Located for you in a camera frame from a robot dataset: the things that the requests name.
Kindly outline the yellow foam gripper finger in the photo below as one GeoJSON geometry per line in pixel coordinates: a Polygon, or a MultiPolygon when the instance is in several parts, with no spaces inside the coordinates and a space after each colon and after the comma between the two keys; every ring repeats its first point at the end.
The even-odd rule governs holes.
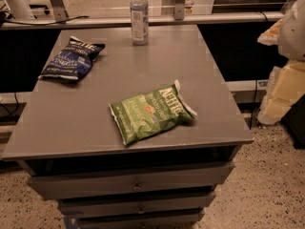
{"type": "Polygon", "coordinates": [[[278,42],[278,35],[279,35],[281,23],[282,23],[281,19],[276,21],[266,31],[264,31],[258,36],[257,42],[266,46],[276,45],[278,42]]]}
{"type": "Polygon", "coordinates": [[[305,94],[305,63],[289,61],[283,68],[274,67],[267,83],[257,120],[274,125],[305,94]]]}

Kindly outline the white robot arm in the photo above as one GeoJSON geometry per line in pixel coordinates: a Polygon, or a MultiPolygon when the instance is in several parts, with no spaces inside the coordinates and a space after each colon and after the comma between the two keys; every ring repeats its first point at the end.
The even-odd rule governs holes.
{"type": "Polygon", "coordinates": [[[282,69],[272,69],[257,115],[261,124],[274,125],[305,94],[305,0],[296,0],[257,42],[277,45],[278,53],[288,59],[282,69]]]}

